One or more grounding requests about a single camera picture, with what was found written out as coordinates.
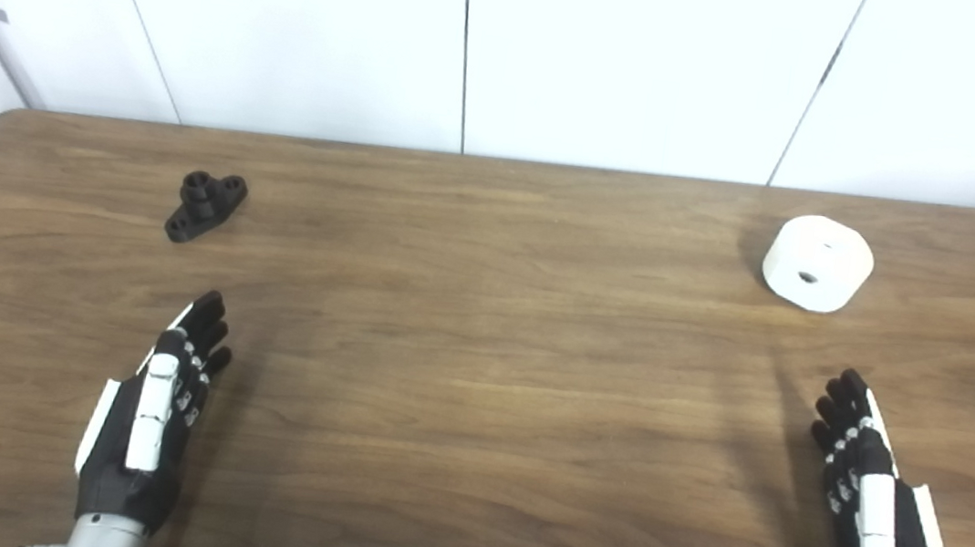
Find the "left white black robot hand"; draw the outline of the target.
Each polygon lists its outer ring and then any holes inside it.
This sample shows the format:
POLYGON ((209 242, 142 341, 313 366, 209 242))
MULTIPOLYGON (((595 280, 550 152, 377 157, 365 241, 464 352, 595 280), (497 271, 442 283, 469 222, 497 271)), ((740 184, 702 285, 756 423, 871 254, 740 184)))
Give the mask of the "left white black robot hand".
POLYGON ((107 381, 77 451, 75 517, 158 532, 182 491, 192 429, 232 361, 223 294, 205 292, 158 335, 134 375, 107 381))

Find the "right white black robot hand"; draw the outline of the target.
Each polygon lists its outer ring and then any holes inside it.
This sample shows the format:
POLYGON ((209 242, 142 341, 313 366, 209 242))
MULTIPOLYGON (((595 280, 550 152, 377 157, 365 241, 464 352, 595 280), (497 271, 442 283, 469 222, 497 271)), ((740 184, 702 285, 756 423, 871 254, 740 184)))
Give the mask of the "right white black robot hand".
POLYGON ((872 387, 853 368, 829 379, 811 436, 835 547, 944 547, 928 486, 900 477, 872 387))

